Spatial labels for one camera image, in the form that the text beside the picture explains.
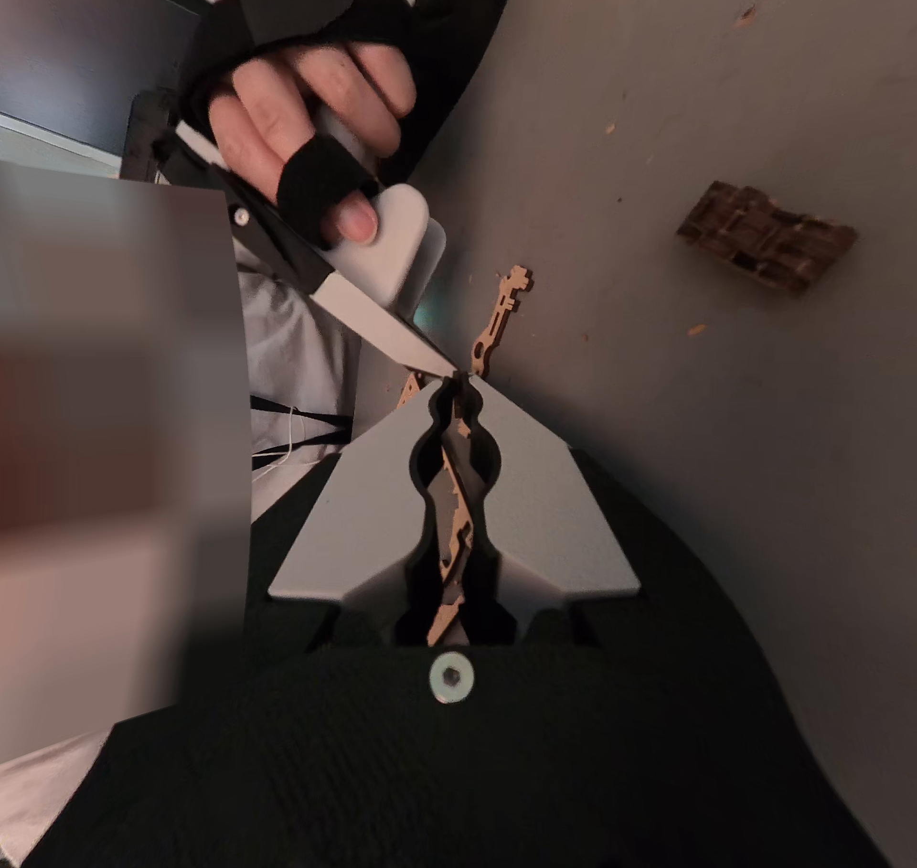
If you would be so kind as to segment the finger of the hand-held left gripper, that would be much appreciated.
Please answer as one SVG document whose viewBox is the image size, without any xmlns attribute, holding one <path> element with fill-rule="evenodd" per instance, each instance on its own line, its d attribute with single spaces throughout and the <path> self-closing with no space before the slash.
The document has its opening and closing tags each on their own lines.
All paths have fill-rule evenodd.
<svg viewBox="0 0 917 868">
<path fill-rule="evenodd" d="M 315 289 L 313 301 L 396 364 L 426 375 L 458 373 L 426 337 L 336 271 Z"/>
</svg>

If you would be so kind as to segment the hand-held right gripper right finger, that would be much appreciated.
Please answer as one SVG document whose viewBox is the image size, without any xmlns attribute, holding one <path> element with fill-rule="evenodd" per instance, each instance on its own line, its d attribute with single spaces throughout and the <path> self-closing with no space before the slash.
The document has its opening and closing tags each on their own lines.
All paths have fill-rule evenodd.
<svg viewBox="0 0 917 868">
<path fill-rule="evenodd" d="M 497 601 L 514 617 L 572 602 L 634 597 L 640 581 L 570 446 L 481 378 L 476 421 L 499 472 L 482 501 L 499 557 Z"/>
</svg>

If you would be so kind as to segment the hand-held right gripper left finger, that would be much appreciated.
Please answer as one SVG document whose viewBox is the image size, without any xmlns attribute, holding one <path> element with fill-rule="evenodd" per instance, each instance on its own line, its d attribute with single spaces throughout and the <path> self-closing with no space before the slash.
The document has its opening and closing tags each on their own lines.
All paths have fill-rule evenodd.
<svg viewBox="0 0 917 868">
<path fill-rule="evenodd" d="M 438 605 L 429 485 L 463 374 L 435 379 L 343 449 L 269 586 L 275 600 Z"/>
</svg>

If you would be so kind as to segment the long notched wooden part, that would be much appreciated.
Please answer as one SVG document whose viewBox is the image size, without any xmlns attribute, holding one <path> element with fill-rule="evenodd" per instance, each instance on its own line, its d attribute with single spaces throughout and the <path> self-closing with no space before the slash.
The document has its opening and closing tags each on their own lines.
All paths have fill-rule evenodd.
<svg viewBox="0 0 917 868">
<path fill-rule="evenodd" d="M 486 378 L 490 358 L 499 346 L 510 314 L 518 305 L 518 293 L 532 287 L 529 269 L 513 266 L 510 273 L 500 279 L 498 298 L 490 315 L 488 326 L 476 338 L 471 349 L 471 372 Z M 456 499 L 449 531 L 448 556 L 440 561 L 440 575 L 444 587 L 444 600 L 440 604 L 433 624 L 427 634 L 429 647 L 442 644 L 445 636 L 458 621 L 458 614 L 464 602 L 463 590 L 459 584 L 460 564 L 473 545 L 471 509 L 464 485 L 461 483 L 455 460 L 450 449 L 443 447 L 443 463 L 448 473 L 452 494 Z"/>
</svg>

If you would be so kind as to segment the person's left forearm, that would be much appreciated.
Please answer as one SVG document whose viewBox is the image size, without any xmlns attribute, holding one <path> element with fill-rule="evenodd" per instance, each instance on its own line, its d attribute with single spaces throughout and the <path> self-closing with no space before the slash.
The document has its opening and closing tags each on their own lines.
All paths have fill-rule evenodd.
<svg viewBox="0 0 917 868">
<path fill-rule="evenodd" d="M 508 0 L 415 0 L 408 62 L 416 104 L 400 120 L 401 142 L 385 183 L 406 182 L 472 80 Z"/>
</svg>

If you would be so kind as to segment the person's left hand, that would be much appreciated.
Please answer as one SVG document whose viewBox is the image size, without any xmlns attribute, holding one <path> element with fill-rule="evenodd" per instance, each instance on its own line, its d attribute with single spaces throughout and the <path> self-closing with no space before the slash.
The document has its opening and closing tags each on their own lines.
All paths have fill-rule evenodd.
<svg viewBox="0 0 917 868">
<path fill-rule="evenodd" d="M 212 95 L 214 143 L 229 170 L 277 203 L 285 164 L 316 134 L 326 107 L 362 150 L 373 174 L 400 146 L 399 121 L 416 104 L 416 84 L 394 47 L 351 42 L 296 46 L 252 59 Z"/>
</svg>

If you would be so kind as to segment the dark brown wooden assembly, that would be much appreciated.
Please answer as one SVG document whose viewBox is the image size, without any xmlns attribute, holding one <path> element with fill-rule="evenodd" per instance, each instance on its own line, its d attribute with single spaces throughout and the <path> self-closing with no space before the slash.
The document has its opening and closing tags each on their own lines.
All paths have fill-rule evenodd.
<svg viewBox="0 0 917 868">
<path fill-rule="evenodd" d="M 723 181 L 707 188 L 676 233 L 746 278 L 792 296 L 809 291 L 860 238 L 853 227 L 782 209 L 761 190 Z"/>
</svg>

